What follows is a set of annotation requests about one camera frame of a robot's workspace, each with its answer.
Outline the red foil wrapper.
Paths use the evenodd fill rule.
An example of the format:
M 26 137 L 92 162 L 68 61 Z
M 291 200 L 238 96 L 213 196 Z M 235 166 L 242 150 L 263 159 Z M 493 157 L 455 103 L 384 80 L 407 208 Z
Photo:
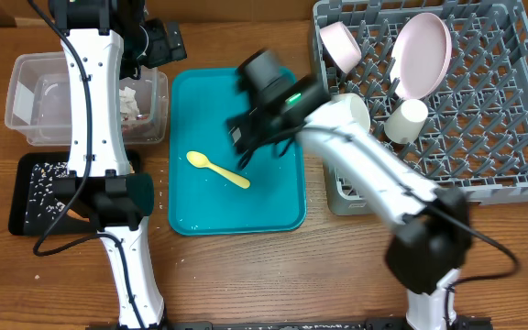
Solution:
M 150 116 L 148 114 L 139 114 L 136 116 L 121 115 L 121 131 L 124 136 L 141 136 L 150 128 Z

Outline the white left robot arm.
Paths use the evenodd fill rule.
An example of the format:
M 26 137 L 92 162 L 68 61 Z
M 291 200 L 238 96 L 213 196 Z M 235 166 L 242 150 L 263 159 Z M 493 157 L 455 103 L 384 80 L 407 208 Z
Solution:
M 127 158 L 119 83 L 140 79 L 142 68 L 186 58 L 179 26 L 147 19 L 146 4 L 132 0 L 50 0 L 31 7 L 58 35 L 70 81 L 71 149 L 67 175 L 53 183 L 64 207 L 33 247 L 38 257 L 86 242 L 81 237 L 49 250 L 42 244 L 65 215 L 88 219 L 110 261 L 120 305 L 116 328 L 164 329 L 165 302 L 149 253 L 154 208 L 151 176 L 134 172 Z

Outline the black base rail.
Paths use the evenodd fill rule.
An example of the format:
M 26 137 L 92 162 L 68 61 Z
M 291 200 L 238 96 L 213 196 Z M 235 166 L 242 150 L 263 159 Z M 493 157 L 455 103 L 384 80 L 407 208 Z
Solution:
M 117 324 L 108 326 L 93 325 L 85 327 L 87 330 L 117 330 L 126 329 Z M 342 323 L 279 323 L 279 324 L 212 324 L 198 323 L 166 323 L 164 330 L 402 330 L 411 329 L 403 317 L 369 318 L 364 322 Z M 456 330 L 492 330 L 491 318 L 458 316 L 454 325 L 448 329 Z

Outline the white paper cup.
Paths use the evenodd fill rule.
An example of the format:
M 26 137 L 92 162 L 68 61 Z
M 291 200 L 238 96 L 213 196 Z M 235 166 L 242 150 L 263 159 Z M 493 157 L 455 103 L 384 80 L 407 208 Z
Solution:
M 423 101 L 406 100 L 384 124 L 385 134 L 390 141 L 397 144 L 414 142 L 419 137 L 427 117 L 428 108 Z

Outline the clear plastic bin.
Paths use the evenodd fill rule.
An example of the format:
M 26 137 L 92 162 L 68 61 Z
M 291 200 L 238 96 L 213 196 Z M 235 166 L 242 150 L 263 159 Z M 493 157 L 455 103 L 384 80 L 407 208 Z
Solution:
M 168 121 L 168 79 L 156 69 L 142 70 L 139 80 L 124 79 L 119 89 L 136 90 L 140 114 L 151 128 L 124 143 L 154 144 L 164 139 Z M 32 53 L 16 59 L 5 107 L 5 125 L 23 134 L 32 146 L 68 146 L 72 137 L 70 82 L 62 52 Z

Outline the white small bowl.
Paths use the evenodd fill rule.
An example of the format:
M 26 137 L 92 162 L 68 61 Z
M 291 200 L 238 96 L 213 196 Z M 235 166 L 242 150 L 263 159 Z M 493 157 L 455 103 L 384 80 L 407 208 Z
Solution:
M 334 95 L 332 99 L 335 102 L 344 101 L 348 106 L 352 118 L 366 131 L 370 130 L 369 110 L 364 100 L 355 93 L 341 93 Z

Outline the yellow plastic spoon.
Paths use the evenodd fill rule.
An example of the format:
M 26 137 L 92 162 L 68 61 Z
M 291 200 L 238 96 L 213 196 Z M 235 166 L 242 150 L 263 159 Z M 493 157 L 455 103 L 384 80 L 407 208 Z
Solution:
M 228 181 L 232 182 L 236 186 L 242 189 L 248 189 L 250 187 L 250 181 L 230 170 L 221 168 L 213 164 L 203 153 L 198 151 L 188 151 L 186 154 L 187 160 L 195 167 L 199 169 L 211 170 Z

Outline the grey dishwasher rack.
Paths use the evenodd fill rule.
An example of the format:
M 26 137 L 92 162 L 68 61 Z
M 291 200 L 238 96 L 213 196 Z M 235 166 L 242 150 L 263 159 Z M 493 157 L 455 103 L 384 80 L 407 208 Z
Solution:
M 447 76 L 425 99 L 428 117 L 414 142 L 390 149 L 410 167 L 471 202 L 528 202 L 528 18 L 520 1 L 320 1 L 313 6 L 313 65 L 332 94 L 361 96 L 370 132 L 400 105 L 391 82 L 391 51 L 402 27 L 432 13 L 448 27 Z M 343 73 L 327 53 L 320 29 L 347 26 L 361 60 Z

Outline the white round plate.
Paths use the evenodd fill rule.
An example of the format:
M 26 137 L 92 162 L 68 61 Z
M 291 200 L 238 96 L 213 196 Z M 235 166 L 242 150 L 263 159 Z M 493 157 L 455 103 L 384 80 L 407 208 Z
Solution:
M 432 13 L 412 17 L 391 52 L 390 80 L 399 80 L 395 93 L 404 100 L 431 94 L 446 77 L 451 53 L 450 31 L 442 19 Z

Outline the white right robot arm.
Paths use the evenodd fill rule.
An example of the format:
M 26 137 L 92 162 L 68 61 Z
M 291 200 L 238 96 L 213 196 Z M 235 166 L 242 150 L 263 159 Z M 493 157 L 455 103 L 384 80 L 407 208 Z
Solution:
M 267 49 L 236 69 L 249 109 L 226 121 L 244 169 L 257 149 L 297 142 L 349 180 L 392 233 L 385 261 L 407 290 L 401 329 L 466 329 L 454 310 L 460 270 L 477 237 L 510 259 L 504 245 L 470 225 L 469 204 L 458 188 L 443 188 L 411 169 L 353 119 L 313 74 L 294 82 Z

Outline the foil sheet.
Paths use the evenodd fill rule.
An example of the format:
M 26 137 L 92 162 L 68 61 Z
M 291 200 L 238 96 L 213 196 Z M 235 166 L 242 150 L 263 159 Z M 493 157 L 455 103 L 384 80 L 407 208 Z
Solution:
M 119 91 L 120 114 L 125 117 L 136 117 L 139 115 L 139 108 L 136 101 L 136 90 L 125 87 Z

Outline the black tray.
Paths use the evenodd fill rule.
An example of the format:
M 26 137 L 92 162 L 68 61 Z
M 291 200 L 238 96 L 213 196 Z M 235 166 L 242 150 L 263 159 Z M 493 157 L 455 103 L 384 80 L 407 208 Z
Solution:
M 39 237 L 64 208 L 57 200 L 53 183 L 69 174 L 69 151 L 36 152 L 24 155 L 17 164 L 16 183 L 10 209 L 8 230 L 15 236 Z M 141 174 L 141 160 L 135 150 L 126 150 L 125 175 Z M 51 235 L 93 234 L 87 219 L 66 214 Z

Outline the teal serving tray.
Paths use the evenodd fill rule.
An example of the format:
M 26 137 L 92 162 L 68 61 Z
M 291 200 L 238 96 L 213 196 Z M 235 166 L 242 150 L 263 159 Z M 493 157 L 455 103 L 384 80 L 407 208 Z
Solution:
M 202 152 L 212 163 L 237 170 L 239 156 L 226 120 L 249 108 L 233 68 L 189 70 L 173 81 L 170 106 L 169 222 L 184 236 L 291 231 L 306 217 L 303 151 L 259 148 L 239 173 L 242 189 L 186 158 Z

